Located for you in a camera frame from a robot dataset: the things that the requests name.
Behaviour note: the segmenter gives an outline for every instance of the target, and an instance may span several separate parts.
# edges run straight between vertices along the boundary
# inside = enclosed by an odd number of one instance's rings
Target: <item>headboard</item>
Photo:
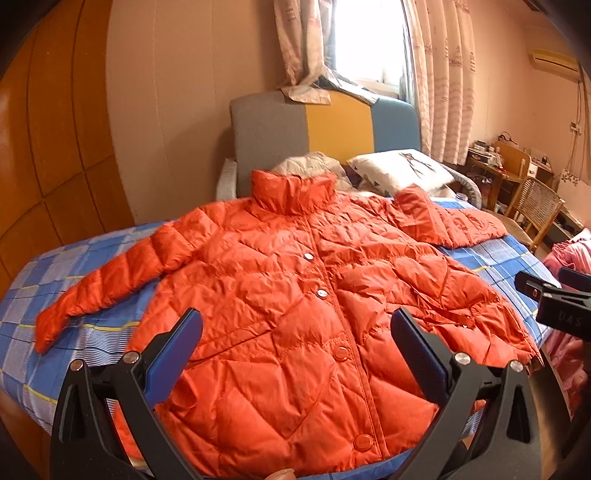
[[[304,105],[281,92],[258,93],[230,103],[238,164],[238,197],[251,192],[251,171],[270,170],[287,157],[321,151],[341,163],[363,153],[420,150],[412,105],[380,97],[369,106],[340,92],[332,104]]]

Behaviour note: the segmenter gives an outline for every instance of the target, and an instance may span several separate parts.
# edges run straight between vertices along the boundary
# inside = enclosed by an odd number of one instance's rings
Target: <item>white pillow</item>
[[[425,192],[453,182],[452,174],[417,150],[391,150],[359,155],[347,163],[386,197],[413,183]]]
[[[303,179],[332,172],[337,176],[335,190],[348,192],[354,190],[345,169],[338,160],[327,157],[322,152],[310,152],[303,157],[289,157],[277,165],[273,173],[279,175],[298,175]]]

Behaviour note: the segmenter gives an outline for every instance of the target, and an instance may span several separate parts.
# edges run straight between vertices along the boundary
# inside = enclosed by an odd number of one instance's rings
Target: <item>metal bolt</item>
[[[509,366],[511,367],[511,369],[515,370],[517,373],[523,371],[523,364],[519,360],[511,361]]]
[[[470,355],[468,355],[467,353],[464,352],[459,352],[456,353],[454,355],[454,359],[456,360],[457,363],[459,363],[460,365],[468,365],[472,359],[470,358]]]
[[[77,372],[78,370],[82,369],[83,366],[84,363],[82,363],[82,360],[74,360],[70,364],[70,370],[72,370],[73,372]]]
[[[138,352],[127,352],[124,356],[123,356],[123,361],[126,364],[129,365],[133,365],[134,363],[136,363],[139,360],[139,353]]]

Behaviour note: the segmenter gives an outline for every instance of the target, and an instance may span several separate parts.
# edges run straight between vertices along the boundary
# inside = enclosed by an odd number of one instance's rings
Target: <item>blue headboard panel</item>
[[[421,150],[421,135],[414,107],[389,97],[380,97],[371,107],[374,125],[374,149],[376,152]]]

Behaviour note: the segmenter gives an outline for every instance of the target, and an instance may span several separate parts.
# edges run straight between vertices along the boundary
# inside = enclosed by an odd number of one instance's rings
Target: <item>down jacket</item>
[[[504,367],[537,354],[508,302],[439,253],[506,235],[485,212],[445,210],[411,186],[392,200],[255,171],[252,198],[198,208],[86,276],[37,319],[45,352],[69,316],[162,276],[129,342],[141,351],[189,307],[203,337],[156,412],[209,476],[346,471],[414,447],[436,406],[391,338],[404,306],[454,351]],[[126,451],[140,458],[120,412]]]

